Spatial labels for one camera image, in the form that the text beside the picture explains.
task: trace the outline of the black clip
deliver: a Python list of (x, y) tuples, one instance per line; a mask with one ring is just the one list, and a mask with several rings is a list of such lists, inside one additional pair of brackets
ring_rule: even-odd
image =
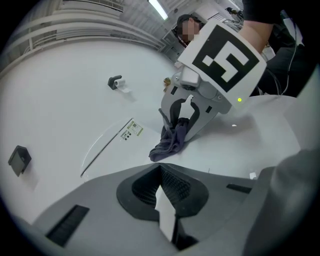
[(109, 81), (108, 81), (108, 86), (112, 89), (112, 90), (115, 90), (117, 89), (117, 87), (115, 86), (115, 81), (116, 80), (119, 80), (122, 78), (122, 75), (116, 75), (114, 77), (110, 77), (109, 78)]
[(28, 164), (31, 161), (31, 156), (27, 148), (24, 146), (16, 146), (8, 164), (12, 167), (14, 173), (19, 177), (20, 174), (23, 174)]

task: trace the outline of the printed label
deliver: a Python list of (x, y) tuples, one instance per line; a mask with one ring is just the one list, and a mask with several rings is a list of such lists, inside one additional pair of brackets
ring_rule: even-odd
[(131, 133), (133, 133), (133, 134), (135, 134), (137, 136), (139, 136), (141, 134), (141, 132), (143, 131), (143, 128), (140, 125), (138, 125), (135, 121), (132, 121), (130, 123), (130, 125), (127, 127), (127, 129)]
[(131, 136), (131, 131), (129, 131), (129, 130), (125, 130), (125, 131), (120, 135), (120, 137), (121, 137), (123, 140), (125, 140), (125, 141), (127, 141), (127, 140), (130, 138), (130, 136)]

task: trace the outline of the cable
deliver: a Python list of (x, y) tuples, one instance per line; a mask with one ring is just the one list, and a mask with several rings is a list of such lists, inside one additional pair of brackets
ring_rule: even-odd
[(284, 95), (289, 87), (289, 72), (290, 72), (290, 69), (291, 69), (291, 64), (292, 64), (292, 61), (294, 60), (294, 57), (296, 55), (296, 51), (297, 51), (297, 28), (296, 28), (296, 23), (291, 19), (291, 21), (293, 22), (293, 26), (294, 26), (294, 37), (295, 37), (295, 48), (294, 48), (294, 52), (293, 52), (293, 55), (292, 55), (292, 58), (291, 58), (291, 61), (289, 63), (289, 66), (288, 66), (288, 71), (287, 71), (287, 79), (286, 79), (286, 87), (283, 91), (283, 93), (281, 93), (281, 95)]
[(272, 73), (272, 71), (269, 68), (266, 68), (266, 70), (269, 72), (269, 74), (273, 77), (274, 82), (275, 82), (275, 86), (276, 86), (276, 92), (278, 95), (282, 95), (281, 94), (281, 86), (280, 86), (280, 82), (278, 80), (278, 78), (276, 77), (276, 75), (274, 73)]

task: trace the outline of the dark gray cloth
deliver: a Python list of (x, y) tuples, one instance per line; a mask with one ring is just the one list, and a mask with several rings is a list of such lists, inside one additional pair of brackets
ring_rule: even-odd
[(188, 123), (188, 118), (179, 118), (175, 127), (171, 123), (167, 129), (163, 127), (160, 143), (150, 151), (150, 160), (157, 162), (178, 153), (184, 146)]

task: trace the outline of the dark hair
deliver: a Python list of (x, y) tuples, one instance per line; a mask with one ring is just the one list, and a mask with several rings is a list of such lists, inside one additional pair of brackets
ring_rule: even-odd
[(178, 35), (182, 35), (182, 24), (185, 21), (188, 21), (190, 18), (192, 18), (196, 23), (199, 23), (199, 29), (201, 30), (204, 27), (204, 23), (198, 19), (198, 17), (191, 15), (191, 14), (183, 14), (181, 15), (177, 22), (176, 22), (176, 26), (177, 26), (177, 34)]

